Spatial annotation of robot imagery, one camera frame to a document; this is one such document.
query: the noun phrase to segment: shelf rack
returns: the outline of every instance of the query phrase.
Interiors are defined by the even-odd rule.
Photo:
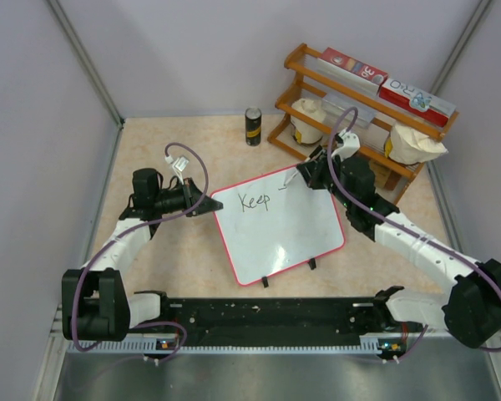
[[[313,98],[322,98],[329,92],[344,94],[371,107],[372,109],[375,109],[378,112],[377,116],[372,120],[372,126],[376,126],[389,133],[392,129],[393,122],[398,121],[417,129],[436,141],[441,141],[445,137],[455,119],[458,117],[458,112],[455,111],[448,123],[441,128],[430,124],[416,115],[410,114],[406,110],[400,109],[395,104],[388,103],[386,100],[380,99],[377,96],[370,97],[366,94],[362,94],[355,89],[342,85],[334,79],[330,79],[326,75],[316,71],[316,59],[320,56],[321,52],[313,48],[309,48],[305,43],[299,45],[287,56],[286,61],[284,62],[284,67],[295,71],[295,77],[289,88],[281,94],[275,103],[275,106],[284,111],[285,115],[282,121],[271,131],[267,138],[267,140],[273,145],[282,148],[300,160],[304,160],[310,151],[301,152],[301,147],[296,145],[295,141],[293,144],[289,145],[279,139],[279,135],[281,135],[281,133],[289,126],[291,116],[319,129],[326,135],[331,133],[332,126],[332,124],[320,123],[291,107],[291,105],[298,100],[303,93],[305,97]],[[360,128],[355,126],[354,130],[358,131]],[[382,146],[375,146],[374,144],[367,143],[364,140],[362,141],[362,146],[358,151],[358,154],[368,158],[369,160],[374,160],[379,165],[387,167],[392,172],[388,180],[393,181],[395,184],[398,183],[401,177],[406,179],[405,186],[398,192],[395,199],[393,199],[394,203],[397,203],[401,199],[404,192],[416,178],[424,165],[424,163],[418,163],[416,165],[403,165],[401,163],[397,163],[394,160],[388,159],[384,155]]]

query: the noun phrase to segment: cable connector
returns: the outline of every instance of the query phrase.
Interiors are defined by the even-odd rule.
[[[178,177],[180,184],[184,184],[184,176],[182,176],[182,172],[185,167],[190,162],[189,159],[185,156],[180,156],[176,160],[173,159],[171,155],[165,156],[165,161],[170,164],[171,169],[173,169],[175,175]]]

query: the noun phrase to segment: whiteboard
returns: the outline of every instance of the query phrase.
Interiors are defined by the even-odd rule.
[[[258,282],[340,249],[345,243],[336,205],[326,190],[306,187],[295,166],[215,191],[214,213],[235,279]]]

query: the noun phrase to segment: uno box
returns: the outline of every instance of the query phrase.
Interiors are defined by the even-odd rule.
[[[327,48],[321,54],[317,59],[317,66],[321,71],[345,79],[347,82],[355,84],[372,94],[377,94],[378,89],[387,78],[387,73],[384,71],[340,53],[333,48]]]
[[[378,95],[438,127],[445,126],[456,109],[454,104],[397,79],[388,79]]]

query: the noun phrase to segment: wooden table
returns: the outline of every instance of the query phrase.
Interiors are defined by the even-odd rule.
[[[164,161],[164,147],[171,141],[189,145],[203,158],[210,175],[208,193],[295,164],[295,158],[266,142],[267,133],[280,119],[278,114],[263,117],[262,142],[257,147],[245,144],[241,115],[128,119],[94,249],[111,235],[126,207],[134,170],[154,167],[168,185],[172,174]],[[172,152],[180,155],[178,148]],[[190,159],[186,175],[202,189],[200,165],[192,156]],[[427,171],[420,173],[398,206],[414,223],[446,241]],[[299,266],[272,277],[268,288],[260,283],[249,287],[236,283],[213,214],[164,223],[124,277],[126,291],[160,290],[169,297],[349,297],[372,296],[381,289],[402,285],[439,292],[424,273],[353,230],[343,213],[341,217],[347,240],[343,249],[318,259],[314,271]]]

